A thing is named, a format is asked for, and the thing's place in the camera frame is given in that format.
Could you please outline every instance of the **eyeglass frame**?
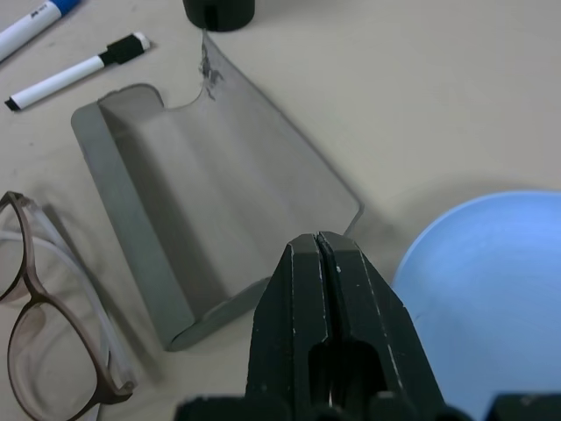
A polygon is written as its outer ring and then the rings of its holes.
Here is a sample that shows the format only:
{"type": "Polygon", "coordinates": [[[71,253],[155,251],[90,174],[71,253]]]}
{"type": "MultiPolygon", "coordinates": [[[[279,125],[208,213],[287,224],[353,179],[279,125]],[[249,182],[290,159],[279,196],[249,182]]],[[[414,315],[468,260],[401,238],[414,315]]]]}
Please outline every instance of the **eyeglass frame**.
{"type": "Polygon", "coordinates": [[[135,386],[134,380],[131,379],[126,381],[121,388],[116,386],[109,369],[103,363],[103,359],[98,355],[93,340],[82,327],[82,323],[78,317],[75,316],[72,311],[70,311],[68,307],[56,296],[49,294],[39,280],[35,266],[32,229],[24,211],[24,207],[27,205],[34,205],[35,207],[37,207],[37,205],[34,204],[32,199],[29,199],[20,193],[8,191],[4,194],[2,199],[0,199],[0,212],[9,205],[13,208],[16,212],[16,216],[18,217],[23,240],[23,257],[16,278],[11,283],[10,287],[0,296],[0,305],[19,299],[25,296],[25,294],[29,294],[31,297],[30,301],[23,307],[18,315],[16,323],[12,328],[10,341],[8,343],[8,376],[14,396],[16,397],[20,407],[33,420],[42,420],[40,415],[36,414],[33,409],[26,406],[25,400],[20,396],[20,388],[17,382],[12,378],[10,349],[12,346],[12,340],[14,339],[14,334],[25,313],[37,305],[44,303],[53,306],[70,323],[85,346],[96,371],[96,389],[92,397],[86,405],[78,413],[76,413],[76,415],[66,421],[77,420],[98,404],[114,404],[128,400],[132,396],[132,390],[135,386]]]}

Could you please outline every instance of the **eyeglasses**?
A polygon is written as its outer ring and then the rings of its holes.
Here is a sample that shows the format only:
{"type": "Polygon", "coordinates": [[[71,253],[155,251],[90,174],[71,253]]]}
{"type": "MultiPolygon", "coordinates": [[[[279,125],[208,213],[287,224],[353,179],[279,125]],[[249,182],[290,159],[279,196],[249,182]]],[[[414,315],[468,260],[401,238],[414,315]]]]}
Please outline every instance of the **eyeglasses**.
{"type": "Polygon", "coordinates": [[[8,345],[10,383],[25,413],[36,421],[74,421],[92,410],[95,418],[99,404],[130,398],[135,381],[129,361],[86,271],[53,223],[31,199],[8,192],[0,199],[0,230],[0,304],[31,297],[8,345]],[[33,236],[30,221],[47,239],[33,236]],[[35,246],[47,251],[41,262],[35,246]],[[63,266],[70,273],[65,280],[74,277],[81,293],[69,293],[64,282],[43,284],[39,266],[55,281],[63,266]]]}

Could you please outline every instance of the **eyeglass temple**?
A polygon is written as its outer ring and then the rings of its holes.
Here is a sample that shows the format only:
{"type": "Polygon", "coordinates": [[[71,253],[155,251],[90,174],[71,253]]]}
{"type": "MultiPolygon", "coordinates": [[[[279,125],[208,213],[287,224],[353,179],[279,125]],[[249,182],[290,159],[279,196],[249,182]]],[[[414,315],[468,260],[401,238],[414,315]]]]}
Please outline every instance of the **eyeglass temple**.
{"type": "Polygon", "coordinates": [[[109,320],[109,317],[107,316],[107,313],[99,299],[99,296],[97,295],[91,280],[86,274],[86,270],[76,259],[67,243],[61,237],[54,224],[51,222],[45,212],[43,212],[43,210],[40,209],[40,207],[31,199],[28,200],[29,202],[26,207],[45,228],[47,235],[52,241],[51,243],[43,239],[33,238],[33,242],[37,242],[38,246],[43,246],[55,252],[58,257],[75,273],[77,278],[80,280],[86,296],[88,297],[101,323],[103,333],[105,338],[108,340],[110,353],[116,364],[116,369],[120,380],[123,382],[123,384],[130,382],[133,386],[136,386],[137,383],[132,372],[131,364],[126,357],[126,353],[124,352],[123,347],[121,346],[113,324],[109,320]]]}

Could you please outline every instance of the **marker cap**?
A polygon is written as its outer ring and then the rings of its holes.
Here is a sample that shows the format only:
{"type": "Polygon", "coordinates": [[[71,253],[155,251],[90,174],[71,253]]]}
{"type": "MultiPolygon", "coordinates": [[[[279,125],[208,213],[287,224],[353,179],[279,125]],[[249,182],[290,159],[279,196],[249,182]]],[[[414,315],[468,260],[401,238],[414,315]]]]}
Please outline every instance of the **marker cap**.
{"type": "Polygon", "coordinates": [[[80,0],[49,0],[52,4],[54,4],[57,9],[60,11],[62,16],[66,15],[70,12],[74,6],[76,6],[80,0]]]}

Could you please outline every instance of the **whiteboard marker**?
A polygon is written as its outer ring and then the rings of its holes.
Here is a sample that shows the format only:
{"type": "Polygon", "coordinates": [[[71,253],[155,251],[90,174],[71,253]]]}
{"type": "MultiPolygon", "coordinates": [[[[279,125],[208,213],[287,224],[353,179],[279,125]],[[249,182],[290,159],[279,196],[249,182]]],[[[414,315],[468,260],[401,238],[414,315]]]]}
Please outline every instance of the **whiteboard marker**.
{"type": "Polygon", "coordinates": [[[69,13],[80,0],[44,2],[14,25],[0,32],[0,61],[69,13]]]}
{"type": "Polygon", "coordinates": [[[150,40],[141,32],[135,32],[107,46],[107,51],[94,55],[90,59],[78,63],[71,68],[39,82],[10,96],[6,105],[12,111],[20,111],[25,107],[57,92],[68,85],[78,82],[111,64],[123,64],[138,57],[150,48],[150,40]]]}

